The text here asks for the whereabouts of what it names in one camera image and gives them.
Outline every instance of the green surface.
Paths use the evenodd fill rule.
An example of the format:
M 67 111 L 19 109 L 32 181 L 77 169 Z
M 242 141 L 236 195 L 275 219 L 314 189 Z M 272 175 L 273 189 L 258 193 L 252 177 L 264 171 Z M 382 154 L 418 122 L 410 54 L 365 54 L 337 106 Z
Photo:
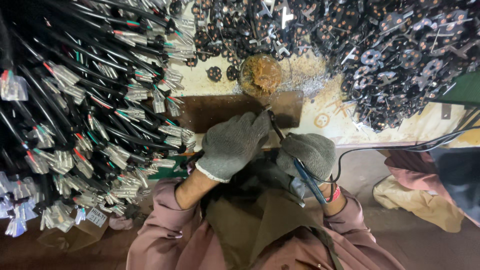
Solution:
M 180 165 L 180 162 L 185 161 L 188 159 L 187 156 L 176 156 L 176 157 L 169 157 L 168 160 L 175 160 L 177 163 L 173 169 L 169 168 L 158 168 L 158 172 L 156 174 L 152 174 L 148 177 L 148 179 L 161 179 L 167 177 L 187 177 L 188 173 L 187 170 L 174 172 L 173 170 Z
M 464 74 L 455 82 L 455 87 L 440 97 L 438 102 L 480 106 L 480 71 Z

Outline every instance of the gray work glove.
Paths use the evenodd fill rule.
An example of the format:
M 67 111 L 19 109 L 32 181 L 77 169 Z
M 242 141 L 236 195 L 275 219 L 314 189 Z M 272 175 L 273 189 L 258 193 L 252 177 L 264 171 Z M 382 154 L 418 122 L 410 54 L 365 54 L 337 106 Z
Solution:
M 284 172 L 301 178 L 293 158 L 300 159 L 313 175 L 326 180 L 336 161 L 335 144 L 318 134 L 290 134 L 282 141 L 276 163 Z
M 236 115 L 210 128 L 202 141 L 205 154 L 196 164 L 208 178 L 228 183 L 268 140 L 270 118 L 266 112 Z

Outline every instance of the white label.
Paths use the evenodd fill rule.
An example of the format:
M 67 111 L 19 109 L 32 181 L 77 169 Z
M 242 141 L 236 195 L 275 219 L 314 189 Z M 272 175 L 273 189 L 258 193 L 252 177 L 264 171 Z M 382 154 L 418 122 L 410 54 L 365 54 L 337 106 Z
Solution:
M 90 213 L 88 213 L 87 219 L 101 228 L 103 223 L 107 220 L 107 216 L 100 212 L 98 209 L 93 208 Z

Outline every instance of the red bracelet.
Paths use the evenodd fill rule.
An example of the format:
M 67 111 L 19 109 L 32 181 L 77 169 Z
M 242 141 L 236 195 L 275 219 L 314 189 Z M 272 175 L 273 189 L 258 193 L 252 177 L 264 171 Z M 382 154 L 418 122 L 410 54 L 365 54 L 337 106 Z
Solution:
M 341 191 L 340 191 L 340 186 L 336 185 L 335 192 L 333 193 L 333 199 L 331 202 L 334 202 L 338 197 L 340 197 Z

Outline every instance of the brown work mat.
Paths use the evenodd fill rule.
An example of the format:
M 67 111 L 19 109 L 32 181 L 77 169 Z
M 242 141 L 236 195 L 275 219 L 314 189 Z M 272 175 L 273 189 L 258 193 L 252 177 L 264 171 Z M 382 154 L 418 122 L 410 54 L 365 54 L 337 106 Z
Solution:
M 212 126 L 225 122 L 232 116 L 248 111 L 260 113 L 272 106 L 280 128 L 298 127 L 303 107 L 303 92 L 277 92 L 269 97 L 253 98 L 247 95 L 179 97 L 181 115 L 174 117 L 182 127 L 195 133 L 205 133 Z

